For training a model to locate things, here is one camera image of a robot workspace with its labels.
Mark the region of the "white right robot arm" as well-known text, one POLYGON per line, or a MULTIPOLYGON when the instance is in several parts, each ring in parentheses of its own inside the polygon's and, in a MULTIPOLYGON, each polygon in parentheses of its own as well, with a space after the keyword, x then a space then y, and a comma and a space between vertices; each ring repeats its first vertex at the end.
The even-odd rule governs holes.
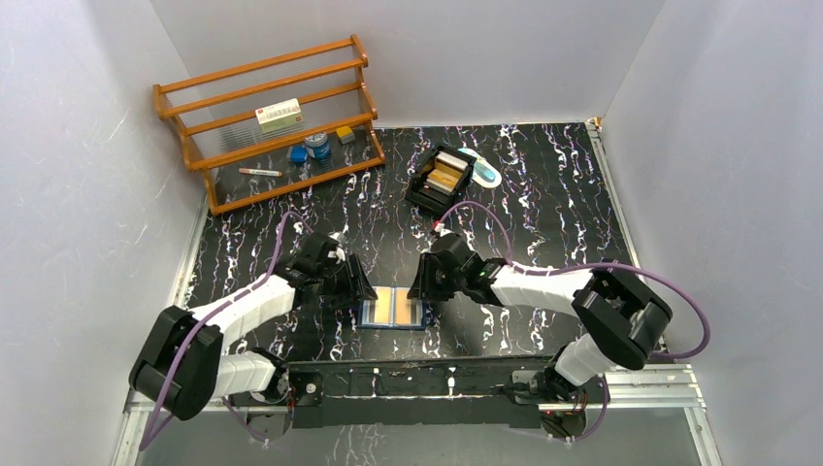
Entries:
POLYGON ((585 332, 540 372, 512 372, 498 387, 517 404, 573 401, 592 378, 615 367, 640 370, 673 317, 671 307, 633 268, 616 262, 580 270, 525 267, 483 258, 455 233, 420 255, 409 298, 445 302, 462 293, 481 305, 523 306, 575 316, 585 332))

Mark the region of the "gold credit card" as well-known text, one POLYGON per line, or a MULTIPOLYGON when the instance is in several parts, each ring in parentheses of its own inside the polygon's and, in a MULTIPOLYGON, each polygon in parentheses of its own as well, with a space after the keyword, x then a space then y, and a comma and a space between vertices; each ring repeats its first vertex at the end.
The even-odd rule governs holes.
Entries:
POLYGON ((393 320, 393 293, 394 289, 388 286, 380 286, 376 289, 378 299, 374 302, 373 322, 380 325, 388 325, 393 320))
POLYGON ((394 323, 396 325, 413 325, 416 323, 416 304, 408 298, 409 290, 395 289, 394 323))

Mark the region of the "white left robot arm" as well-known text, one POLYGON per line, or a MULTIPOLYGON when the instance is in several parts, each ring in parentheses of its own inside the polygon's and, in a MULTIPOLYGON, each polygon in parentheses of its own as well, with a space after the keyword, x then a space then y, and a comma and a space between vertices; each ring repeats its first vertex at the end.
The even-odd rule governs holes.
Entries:
POLYGON ((267 404, 293 395, 288 364, 264 349, 229 348, 262 324, 307 301, 337 310, 375 301, 359 257, 337 235, 310 234, 272 271, 207 305, 163 310, 130 371, 128 382, 179 420, 198 415, 215 398, 250 394, 267 404))

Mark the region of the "blue leather card holder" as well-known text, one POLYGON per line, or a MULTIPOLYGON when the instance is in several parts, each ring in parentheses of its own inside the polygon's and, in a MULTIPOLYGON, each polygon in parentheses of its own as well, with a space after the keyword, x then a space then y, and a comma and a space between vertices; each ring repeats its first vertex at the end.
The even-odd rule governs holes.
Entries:
POLYGON ((408 287, 376 286, 376 299, 364 300, 357 325, 372 329, 421 330, 426 325, 423 303, 410 298, 408 287))

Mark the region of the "black card box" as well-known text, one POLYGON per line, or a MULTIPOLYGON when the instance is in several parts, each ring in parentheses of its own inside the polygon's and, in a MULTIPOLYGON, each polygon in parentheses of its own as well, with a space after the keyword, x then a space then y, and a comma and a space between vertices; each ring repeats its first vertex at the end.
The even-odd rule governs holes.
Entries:
POLYGON ((424 212, 442 216, 458 202, 472 180, 475 162, 465 152, 434 145, 411 175, 404 198, 424 212))

